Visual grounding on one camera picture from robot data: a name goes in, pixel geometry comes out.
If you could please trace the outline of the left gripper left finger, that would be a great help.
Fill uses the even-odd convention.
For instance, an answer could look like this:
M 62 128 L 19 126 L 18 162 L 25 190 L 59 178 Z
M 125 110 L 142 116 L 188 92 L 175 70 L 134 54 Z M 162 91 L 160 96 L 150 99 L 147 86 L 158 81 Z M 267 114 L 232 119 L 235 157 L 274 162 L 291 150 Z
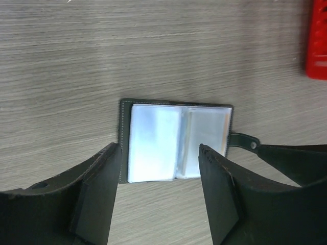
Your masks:
M 120 169 L 111 143 L 52 178 L 1 192 L 1 244 L 107 244 Z

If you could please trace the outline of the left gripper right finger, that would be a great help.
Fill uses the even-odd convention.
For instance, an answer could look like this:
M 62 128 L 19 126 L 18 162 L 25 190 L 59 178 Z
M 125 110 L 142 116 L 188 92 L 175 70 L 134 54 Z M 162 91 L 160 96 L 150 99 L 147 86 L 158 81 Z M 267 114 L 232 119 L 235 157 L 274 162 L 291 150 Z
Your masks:
M 199 166 L 214 244 L 326 244 L 326 188 L 265 178 L 206 145 Z

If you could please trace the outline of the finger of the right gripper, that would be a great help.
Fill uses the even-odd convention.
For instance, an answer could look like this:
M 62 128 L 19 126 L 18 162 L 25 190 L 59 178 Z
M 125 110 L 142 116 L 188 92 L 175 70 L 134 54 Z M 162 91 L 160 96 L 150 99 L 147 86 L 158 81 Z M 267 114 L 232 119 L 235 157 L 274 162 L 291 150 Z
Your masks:
M 301 187 L 326 188 L 325 144 L 259 144 L 251 151 Z

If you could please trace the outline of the black leather card holder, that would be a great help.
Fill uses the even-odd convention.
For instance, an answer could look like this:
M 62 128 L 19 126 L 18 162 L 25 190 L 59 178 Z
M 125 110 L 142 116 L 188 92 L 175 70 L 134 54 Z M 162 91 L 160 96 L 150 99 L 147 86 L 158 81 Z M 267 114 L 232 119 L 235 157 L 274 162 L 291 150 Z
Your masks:
M 231 130 L 233 106 L 124 98 L 120 101 L 120 183 L 200 176 L 199 146 L 223 156 L 230 147 L 256 153 L 260 141 Z

